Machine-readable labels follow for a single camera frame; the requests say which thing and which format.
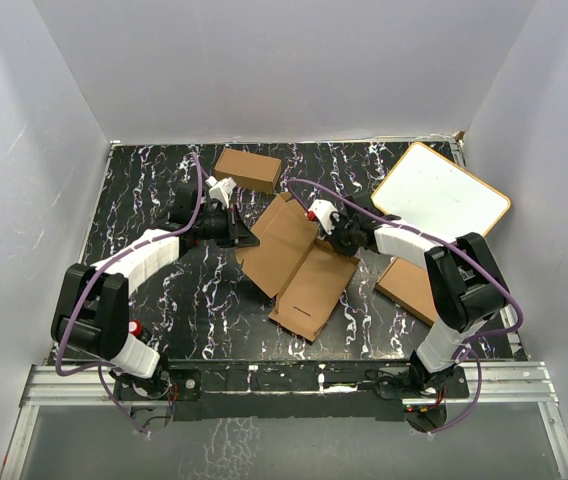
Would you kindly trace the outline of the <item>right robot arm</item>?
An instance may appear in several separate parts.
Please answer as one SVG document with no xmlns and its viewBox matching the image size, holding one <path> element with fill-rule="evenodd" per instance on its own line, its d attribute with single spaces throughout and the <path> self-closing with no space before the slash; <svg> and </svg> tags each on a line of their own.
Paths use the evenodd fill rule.
<svg viewBox="0 0 568 480">
<path fill-rule="evenodd" d="M 478 233 L 444 244 L 395 215 L 381 217 L 352 198 L 345 204 L 341 212 L 329 201 L 315 200 L 307 213 L 335 252 L 352 257 L 363 248 L 397 257 L 426 273 L 436 319 L 395 384 L 433 396 L 444 387 L 470 336 L 506 306 L 503 276 Z"/>
</svg>

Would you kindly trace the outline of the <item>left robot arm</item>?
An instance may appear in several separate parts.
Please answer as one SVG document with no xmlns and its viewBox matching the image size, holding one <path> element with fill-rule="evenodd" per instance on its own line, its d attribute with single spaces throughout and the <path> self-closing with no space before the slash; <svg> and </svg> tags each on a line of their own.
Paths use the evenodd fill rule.
<svg viewBox="0 0 568 480">
<path fill-rule="evenodd" d="M 152 226 L 120 252 L 92 265 L 76 263 L 64 276 L 51 325 L 52 339 L 135 378 L 146 397 L 158 399 L 171 376 L 144 329 L 129 317 L 129 298 L 162 268 L 200 241 L 220 248 L 254 247 L 259 239 L 240 218 L 233 201 L 235 183 L 209 179 L 202 188 L 185 187 Z"/>
</svg>

